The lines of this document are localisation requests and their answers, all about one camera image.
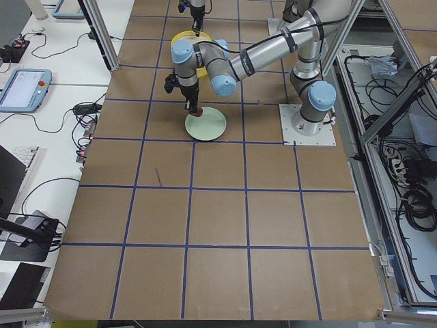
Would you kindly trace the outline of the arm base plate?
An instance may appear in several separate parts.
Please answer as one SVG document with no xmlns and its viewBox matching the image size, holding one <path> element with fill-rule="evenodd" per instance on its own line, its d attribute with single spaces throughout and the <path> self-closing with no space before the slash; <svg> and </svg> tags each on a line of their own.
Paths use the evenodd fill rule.
<svg viewBox="0 0 437 328">
<path fill-rule="evenodd" d="M 300 104 L 280 104 L 283 143 L 289 146 L 336 146 L 333 125 L 326 112 L 321 122 L 308 122 L 300 116 Z"/>
<path fill-rule="evenodd" d="M 282 18 L 269 18 L 267 20 L 268 35 L 273 36 L 276 32 L 278 32 L 286 25 L 287 22 L 285 22 Z"/>
</svg>

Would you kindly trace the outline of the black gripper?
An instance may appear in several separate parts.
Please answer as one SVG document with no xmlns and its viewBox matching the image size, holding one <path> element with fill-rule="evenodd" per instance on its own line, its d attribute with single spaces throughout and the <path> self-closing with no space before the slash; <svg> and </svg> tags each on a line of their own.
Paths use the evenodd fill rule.
<svg viewBox="0 0 437 328">
<path fill-rule="evenodd" d="M 198 77 L 179 77 L 180 90 L 186 99 L 185 110 L 195 111 L 198 108 L 199 79 Z"/>
<path fill-rule="evenodd" d="M 203 26 L 203 18 L 205 16 L 205 6 L 196 7 L 194 5 L 190 6 L 191 16 L 193 18 L 192 29 L 194 29 L 195 35 L 200 36 L 200 29 Z"/>
</svg>

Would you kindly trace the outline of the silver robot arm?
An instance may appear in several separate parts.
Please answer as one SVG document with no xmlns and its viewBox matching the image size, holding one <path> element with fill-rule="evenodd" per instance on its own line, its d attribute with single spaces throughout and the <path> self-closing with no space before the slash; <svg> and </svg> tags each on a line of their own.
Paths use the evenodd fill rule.
<svg viewBox="0 0 437 328">
<path fill-rule="evenodd" d="M 297 53 L 290 71 L 290 82 L 302 105 L 292 117 L 293 129 L 312 137 L 320 132 L 324 118 L 336 100 L 335 88 L 322 80 L 319 58 L 324 39 L 335 32 L 351 12 L 351 1 L 304 1 L 297 6 L 297 19 L 272 36 L 237 52 L 231 57 L 224 40 L 191 44 L 178 40 L 171 46 L 173 72 L 165 79 L 166 93 L 179 88 L 185 97 L 185 108 L 193 116 L 201 116 L 198 107 L 199 79 L 197 69 L 207 70 L 215 94 L 231 96 L 239 81 L 262 68 Z"/>
<path fill-rule="evenodd" d="M 193 18 L 192 30 L 196 36 L 200 35 L 203 27 L 203 18 L 205 16 L 205 0 L 190 0 L 190 13 Z"/>
</svg>

